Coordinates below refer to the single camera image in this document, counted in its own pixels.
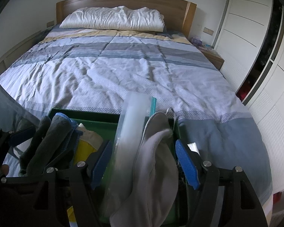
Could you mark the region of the wooden headboard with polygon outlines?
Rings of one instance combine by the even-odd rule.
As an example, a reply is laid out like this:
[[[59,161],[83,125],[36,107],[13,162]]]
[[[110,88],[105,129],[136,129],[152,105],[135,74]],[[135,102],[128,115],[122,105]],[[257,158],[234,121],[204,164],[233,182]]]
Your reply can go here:
[[[188,37],[197,5],[185,0],[64,0],[56,4],[56,22],[60,24],[69,14],[82,7],[118,7],[129,9],[147,7],[158,10],[166,28]]]

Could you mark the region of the white wardrobe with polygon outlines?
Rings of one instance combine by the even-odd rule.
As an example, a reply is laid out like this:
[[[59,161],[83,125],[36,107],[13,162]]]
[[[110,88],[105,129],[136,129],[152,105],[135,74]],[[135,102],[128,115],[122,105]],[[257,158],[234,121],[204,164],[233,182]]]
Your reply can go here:
[[[214,48],[224,59],[222,75],[262,135],[273,191],[284,191],[284,6],[279,0],[227,0]]]

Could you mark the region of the green tray box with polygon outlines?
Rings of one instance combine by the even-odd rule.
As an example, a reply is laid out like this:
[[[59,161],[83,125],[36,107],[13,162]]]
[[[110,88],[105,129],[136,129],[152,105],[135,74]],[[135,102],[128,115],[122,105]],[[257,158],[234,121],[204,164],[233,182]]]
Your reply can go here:
[[[86,129],[99,134],[105,140],[113,140],[115,138],[119,114],[96,113],[66,109],[52,109],[48,116],[53,118],[56,113],[63,113],[67,117],[83,123]],[[179,188],[175,198],[174,205],[162,224],[162,226],[185,226],[188,220],[187,193],[184,173],[179,169]]]

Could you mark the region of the dark grey blue-edged cloth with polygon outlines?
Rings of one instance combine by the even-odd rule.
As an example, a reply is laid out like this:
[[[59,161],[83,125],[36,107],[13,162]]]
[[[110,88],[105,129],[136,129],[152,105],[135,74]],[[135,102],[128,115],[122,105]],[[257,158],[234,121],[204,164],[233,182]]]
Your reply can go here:
[[[56,113],[53,118],[44,116],[30,145],[19,159],[20,176],[41,175],[45,167],[63,152],[74,152],[78,138],[78,123],[63,113]]]

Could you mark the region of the translucent plastic divider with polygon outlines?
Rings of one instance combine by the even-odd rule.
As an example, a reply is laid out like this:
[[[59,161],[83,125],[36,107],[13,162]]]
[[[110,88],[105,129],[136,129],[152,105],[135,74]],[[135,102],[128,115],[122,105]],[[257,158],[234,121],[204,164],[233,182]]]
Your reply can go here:
[[[155,110],[156,98],[137,92],[127,93],[107,168],[105,196],[101,206],[104,218],[109,218],[131,194],[135,158],[145,125]]]

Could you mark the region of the right wooden nightstand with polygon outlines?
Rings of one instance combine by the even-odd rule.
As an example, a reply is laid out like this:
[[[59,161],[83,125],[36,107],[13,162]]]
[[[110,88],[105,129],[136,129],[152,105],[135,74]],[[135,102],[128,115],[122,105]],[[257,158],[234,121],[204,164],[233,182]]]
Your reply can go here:
[[[194,45],[202,54],[217,68],[220,70],[224,59],[218,54],[211,46],[206,46],[202,43],[199,38],[192,38],[190,40],[192,45]]]

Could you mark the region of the white pillow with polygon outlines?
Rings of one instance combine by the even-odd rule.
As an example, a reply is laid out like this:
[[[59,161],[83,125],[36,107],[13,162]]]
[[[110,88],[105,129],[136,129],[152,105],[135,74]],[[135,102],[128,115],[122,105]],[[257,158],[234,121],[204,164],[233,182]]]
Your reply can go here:
[[[61,29],[86,28],[99,30],[133,30],[163,32],[164,16],[147,7],[129,9],[83,7],[69,14],[60,24]]]

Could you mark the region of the dark grey cylindrical bin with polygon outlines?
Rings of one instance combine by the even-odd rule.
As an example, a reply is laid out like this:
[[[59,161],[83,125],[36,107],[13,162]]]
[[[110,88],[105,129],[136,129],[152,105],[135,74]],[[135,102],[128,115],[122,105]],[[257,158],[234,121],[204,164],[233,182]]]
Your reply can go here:
[[[38,127],[40,120],[15,101],[0,85],[0,129],[4,132]]]

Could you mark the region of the striped bed duvet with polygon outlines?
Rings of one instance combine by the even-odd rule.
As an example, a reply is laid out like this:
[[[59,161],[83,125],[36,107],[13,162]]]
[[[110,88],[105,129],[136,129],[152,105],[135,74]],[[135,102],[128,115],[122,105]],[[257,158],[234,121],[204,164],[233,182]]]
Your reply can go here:
[[[272,204],[267,150],[247,107],[181,33],[61,29],[15,60],[0,84],[37,117],[53,108],[118,114],[128,92],[172,108],[180,134],[219,168],[241,166],[262,206]]]

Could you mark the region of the grey fleece cloth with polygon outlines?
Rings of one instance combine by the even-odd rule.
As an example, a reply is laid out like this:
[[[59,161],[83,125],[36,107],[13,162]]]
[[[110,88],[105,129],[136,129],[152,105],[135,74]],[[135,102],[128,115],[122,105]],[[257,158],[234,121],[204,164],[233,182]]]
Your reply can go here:
[[[179,173],[169,146],[173,130],[164,112],[146,123],[134,160],[129,197],[110,216],[111,226],[161,226],[172,209]]]

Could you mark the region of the yellow white cloth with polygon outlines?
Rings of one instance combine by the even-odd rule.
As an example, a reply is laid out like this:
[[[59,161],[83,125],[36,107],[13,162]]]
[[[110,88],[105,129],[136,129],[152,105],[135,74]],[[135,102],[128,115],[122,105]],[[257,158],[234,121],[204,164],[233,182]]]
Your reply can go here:
[[[79,142],[75,150],[74,166],[80,161],[86,161],[90,154],[97,152],[104,141],[100,135],[86,129],[82,123],[77,127],[77,131],[81,131],[82,135],[79,137]]]

